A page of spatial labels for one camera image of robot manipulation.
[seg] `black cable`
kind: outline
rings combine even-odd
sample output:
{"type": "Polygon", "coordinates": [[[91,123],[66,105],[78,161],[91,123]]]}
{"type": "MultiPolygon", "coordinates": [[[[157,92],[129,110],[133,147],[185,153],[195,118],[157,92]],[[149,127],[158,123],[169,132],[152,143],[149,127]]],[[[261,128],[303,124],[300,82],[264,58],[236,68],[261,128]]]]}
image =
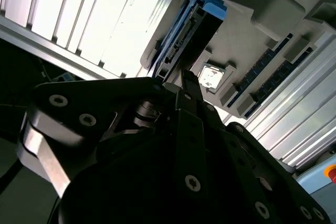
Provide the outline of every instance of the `black cable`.
{"type": "Polygon", "coordinates": [[[50,221],[51,221],[51,218],[52,218],[53,213],[54,213],[54,211],[55,211],[55,207],[56,207],[56,204],[57,204],[58,199],[59,199],[59,198],[58,198],[58,196],[57,196],[57,198],[56,198],[56,200],[55,200],[55,202],[54,202],[54,204],[53,204],[53,207],[52,207],[52,209],[51,209],[51,212],[50,212],[50,214],[49,214],[49,218],[48,218],[47,224],[49,224],[50,221]]]}
{"type": "Polygon", "coordinates": [[[23,165],[20,160],[16,160],[15,163],[9,168],[9,170],[0,178],[0,195],[13,181],[15,176],[19,173],[23,165]]]}

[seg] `emergency stop button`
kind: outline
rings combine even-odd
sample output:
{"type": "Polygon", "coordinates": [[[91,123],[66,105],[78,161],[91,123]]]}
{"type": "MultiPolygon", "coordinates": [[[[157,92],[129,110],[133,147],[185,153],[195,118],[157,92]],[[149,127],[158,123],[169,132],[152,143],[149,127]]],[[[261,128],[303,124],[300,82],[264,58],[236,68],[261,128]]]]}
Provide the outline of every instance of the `emergency stop button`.
{"type": "Polygon", "coordinates": [[[324,170],[324,175],[336,184],[336,165],[330,165],[324,170]]]}

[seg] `screw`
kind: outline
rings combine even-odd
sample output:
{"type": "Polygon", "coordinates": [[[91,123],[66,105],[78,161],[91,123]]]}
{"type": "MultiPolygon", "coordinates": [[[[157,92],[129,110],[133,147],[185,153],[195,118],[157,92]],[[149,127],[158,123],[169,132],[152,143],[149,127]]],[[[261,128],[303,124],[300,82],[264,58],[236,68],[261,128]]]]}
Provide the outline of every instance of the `screw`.
{"type": "Polygon", "coordinates": [[[323,214],[320,212],[319,209],[317,209],[317,208],[314,207],[313,210],[314,210],[315,214],[316,214],[321,220],[324,220],[324,216],[323,216],[323,214]]]}
{"type": "Polygon", "coordinates": [[[51,105],[56,107],[64,107],[68,105],[68,99],[66,99],[63,95],[53,94],[49,97],[49,102],[51,105]]]}
{"type": "Polygon", "coordinates": [[[269,211],[268,211],[267,207],[266,207],[263,203],[257,201],[257,202],[255,203],[255,207],[256,207],[256,210],[258,211],[258,213],[259,213],[264,219],[269,219],[269,211]]]}
{"type": "Polygon", "coordinates": [[[215,108],[211,105],[211,104],[208,104],[206,106],[210,111],[215,111],[215,108]]]}
{"type": "Polygon", "coordinates": [[[312,216],[311,216],[310,212],[304,206],[301,206],[300,210],[308,220],[312,219],[312,216]]]}
{"type": "Polygon", "coordinates": [[[273,191],[272,187],[270,186],[270,184],[267,182],[267,180],[265,180],[264,178],[259,178],[259,182],[261,183],[261,185],[269,191],[273,191]]]}
{"type": "Polygon", "coordinates": [[[185,176],[185,183],[191,191],[198,192],[201,189],[201,183],[193,175],[185,176]]]}
{"type": "Polygon", "coordinates": [[[190,96],[190,95],[188,95],[188,94],[184,94],[184,96],[185,96],[187,99],[191,100],[191,96],[190,96]]]}
{"type": "Polygon", "coordinates": [[[93,115],[82,114],[79,116],[79,122],[84,126],[94,126],[97,120],[93,115]]]}
{"type": "Polygon", "coordinates": [[[237,131],[239,131],[239,132],[241,132],[241,133],[244,132],[243,128],[240,127],[239,125],[236,125],[236,129],[237,129],[237,131]]]}

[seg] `blue plastic part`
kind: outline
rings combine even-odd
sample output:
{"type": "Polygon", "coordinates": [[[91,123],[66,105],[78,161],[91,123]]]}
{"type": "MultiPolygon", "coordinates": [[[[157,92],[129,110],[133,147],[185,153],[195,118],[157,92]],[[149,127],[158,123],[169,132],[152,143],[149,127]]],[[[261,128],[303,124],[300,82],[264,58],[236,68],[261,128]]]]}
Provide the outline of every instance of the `blue plastic part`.
{"type": "Polygon", "coordinates": [[[164,37],[156,56],[153,58],[148,76],[155,77],[161,62],[165,59],[166,54],[170,49],[171,44],[174,43],[180,30],[187,21],[190,12],[196,4],[199,4],[204,11],[219,18],[220,20],[223,20],[226,17],[227,7],[224,5],[223,0],[186,0],[180,8],[179,14],[176,17],[173,26],[164,37]]]}
{"type": "Polygon", "coordinates": [[[336,164],[336,154],[301,174],[296,181],[307,191],[307,193],[312,194],[322,187],[332,183],[331,179],[325,177],[323,172],[329,165],[334,164],[336,164]]]}
{"type": "Polygon", "coordinates": [[[224,20],[224,18],[226,18],[227,7],[224,5],[222,0],[205,0],[205,4],[202,9],[220,20],[224,20]]]}

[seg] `gray surface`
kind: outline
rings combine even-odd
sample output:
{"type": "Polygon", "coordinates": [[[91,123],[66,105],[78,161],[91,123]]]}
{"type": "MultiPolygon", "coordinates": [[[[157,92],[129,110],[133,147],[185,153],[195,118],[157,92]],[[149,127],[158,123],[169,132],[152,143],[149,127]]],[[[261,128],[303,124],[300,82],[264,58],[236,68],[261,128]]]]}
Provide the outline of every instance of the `gray surface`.
{"type": "MultiPolygon", "coordinates": [[[[15,160],[15,145],[0,139],[0,176],[15,160]]],[[[0,196],[0,222],[45,224],[56,197],[49,182],[23,168],[0,196]]]]}
{"type": "Polygon", "coordinates": [[[336,184],[330,183],[311,195],[336,223],[336,184]]]}
{"type": "MultiPolygon", "coordinates": [[[[295,0],[303,6],[308,13],[319,0],[295,0]]],[[[145,54],[149,54],[155,45],[155,41],[164,36],[170,24],[176,16],[177,10],[181,4],[181,0],[173,0],[171,6],[164,15],[158,29],[156,30],[145,54]]],[[[294,36],[306,35],[308,39],[314,42],[321,36],[321,31],[307,22],[301,22],[294,31],[294,36]]],[[[227,17],[221,25],[219,31],[210,41],[208,47],[212,50],[211,61],[220,66],[225,65],[229,61],[232,62],[237,70],[232,74],[232,82],[239,82],[246,72],[254,65],[267,49],[266,43],[269,37],[263,32],[255,28],[250,23],[250,16],[241,13],[228,5],[227,17]]],[[[256,91],[271,74],[283,63],[285,59],[282,54],[272,60],[267,68],[259,75],[259,77],[244,92],[248,94],[256,91]]],[[[217,94],[221,94],[223,90],[219,89],[217,94]]],[[[239,117],[237,107],[240,106],[246,97],[241,96],[237,102],[228,109],[221,105],[219,97],[211,93],[204,93],[204,98],[213,105],[226,110],[230,114],[239,117]]]]}

